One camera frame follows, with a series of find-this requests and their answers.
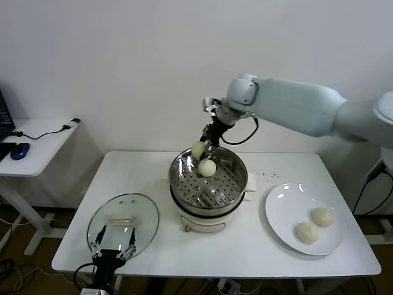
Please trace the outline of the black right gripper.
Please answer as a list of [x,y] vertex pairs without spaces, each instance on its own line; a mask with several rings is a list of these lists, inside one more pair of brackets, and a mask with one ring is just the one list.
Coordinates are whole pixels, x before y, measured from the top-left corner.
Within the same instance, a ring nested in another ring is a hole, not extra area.
[[219,145],[220,138],[229,129],[230,126],[223,124],[221,121],[214,121],[204,127],[200,137],[200,141],[204,142],[203,159],[212,157],[214,146]]

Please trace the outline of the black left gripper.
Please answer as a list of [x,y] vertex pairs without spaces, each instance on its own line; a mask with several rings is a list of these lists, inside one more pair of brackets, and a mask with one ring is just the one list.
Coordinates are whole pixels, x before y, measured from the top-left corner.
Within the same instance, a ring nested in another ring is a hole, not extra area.
[[91,284],[92,288],[112,288],[115,277],[115,271],[125,265],[125,260],[131,259],[136,252],[135,228],[133,228],[128,248],[122,252],[119,250],[101,250],[101,242],[106,232],[107,225],[98,232],[96,238],[89,242],[92,251],[93,265],[97,270]]

